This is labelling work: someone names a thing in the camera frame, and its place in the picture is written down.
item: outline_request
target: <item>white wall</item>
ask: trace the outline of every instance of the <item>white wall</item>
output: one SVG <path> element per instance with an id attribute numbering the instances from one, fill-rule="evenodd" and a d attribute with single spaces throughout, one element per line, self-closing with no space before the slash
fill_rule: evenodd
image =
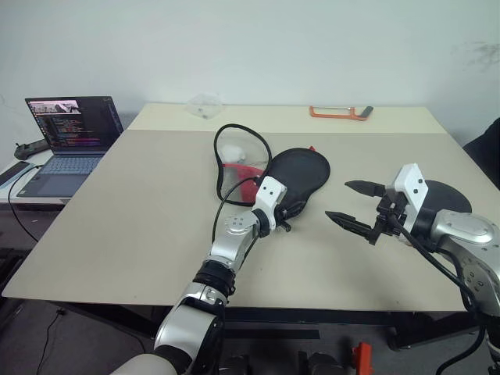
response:
<path id="1" fill-rule="evenodd" d="M 500 116 L 498 0 L 3 0 L 0 165 L 23 99 L 426 105 L 464 144 Z"/>

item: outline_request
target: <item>laptop screen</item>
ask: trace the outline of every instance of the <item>laptop screen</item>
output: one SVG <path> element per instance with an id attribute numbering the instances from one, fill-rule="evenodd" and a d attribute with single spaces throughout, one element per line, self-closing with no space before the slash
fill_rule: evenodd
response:
<path id="1" fill-rule="evenodd" d="M 123 131 L 109 96 L 28 98 L 26 103 L 54 153 L 105 152 Z"/>

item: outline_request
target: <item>laptop keyboard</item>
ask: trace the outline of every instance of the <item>laptop keyboard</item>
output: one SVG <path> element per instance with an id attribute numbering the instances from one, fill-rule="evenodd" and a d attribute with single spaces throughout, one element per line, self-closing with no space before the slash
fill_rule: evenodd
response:
<path id="1" fill-rule="evenodd" d="M 89 174 L 101 158 L 53 158 L 41 169 L 40 174 Z"/>

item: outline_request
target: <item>robotic arm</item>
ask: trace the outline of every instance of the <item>robotic arm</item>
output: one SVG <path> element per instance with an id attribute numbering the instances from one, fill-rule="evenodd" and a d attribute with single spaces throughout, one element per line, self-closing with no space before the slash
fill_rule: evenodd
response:
<path id="1" fill-rule="evenodd" d="M 500 230 L 490 220 L 470 212 L 424 207 L 428 187 L 416 164 L 401 168 L 387 187 L 367 181 L 345 183 L 355 191 L 381 197 L 375 225 L 370 227 L 342 212 L 326 212 L 338 225 L 361 235 L 372 245 L 381 234 L 396 235 L 417 249 L 460 287 L 466 309 L 476 314 L 488 333 L 495 369 L 500 369 Z M 450 273 L 432 255 L 442 254 L 456 268 Z"/>
<path id="2" fill-rule="evenodd" d="M 224 308 L 235 291 L 234 278 L 257 239 L 280 223 L 275 210 L 286 192 L 278 180 L 263 179 L 252 209 L 227 218 L 225 231 L 162 322 L 153 354 L 138 355 L 113 374 L 209 373 L 218 365 Z"/>

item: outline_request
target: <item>laptop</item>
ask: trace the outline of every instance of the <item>laptop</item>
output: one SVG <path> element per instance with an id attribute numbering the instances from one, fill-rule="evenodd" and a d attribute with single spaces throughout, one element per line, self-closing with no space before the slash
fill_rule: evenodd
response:
<path id="1" fill-rule="evenodd" d="M 18 197 L 70 198 L 123 132 L 110 96 L 28 98 L 54 153 Z"/>

